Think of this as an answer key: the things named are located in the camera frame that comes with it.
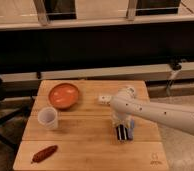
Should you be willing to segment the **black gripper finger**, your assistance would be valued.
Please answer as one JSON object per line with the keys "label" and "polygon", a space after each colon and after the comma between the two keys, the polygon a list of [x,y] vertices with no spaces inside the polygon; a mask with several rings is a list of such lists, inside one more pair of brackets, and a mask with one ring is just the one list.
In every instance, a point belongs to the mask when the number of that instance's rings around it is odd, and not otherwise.
{"label": "black gripper finger", "polygon": [[122,125],[122,135],[124,136],[124,140],[127,140],[126,128]]}
{"label": "black gripper finger", "polygon": [[116,127],[117,139],[122,140],[120,126]]}

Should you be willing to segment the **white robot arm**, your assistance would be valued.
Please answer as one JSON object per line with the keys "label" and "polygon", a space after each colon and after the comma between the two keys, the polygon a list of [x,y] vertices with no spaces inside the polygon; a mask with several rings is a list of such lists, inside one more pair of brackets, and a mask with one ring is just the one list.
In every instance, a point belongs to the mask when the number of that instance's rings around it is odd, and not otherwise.
{"label": "white robot arm", "polygon": [[135,115],[194,136],[194,107],[156,103],[134,97],[132,88],[124,87],[112,96],[111,108],[121,119]]}

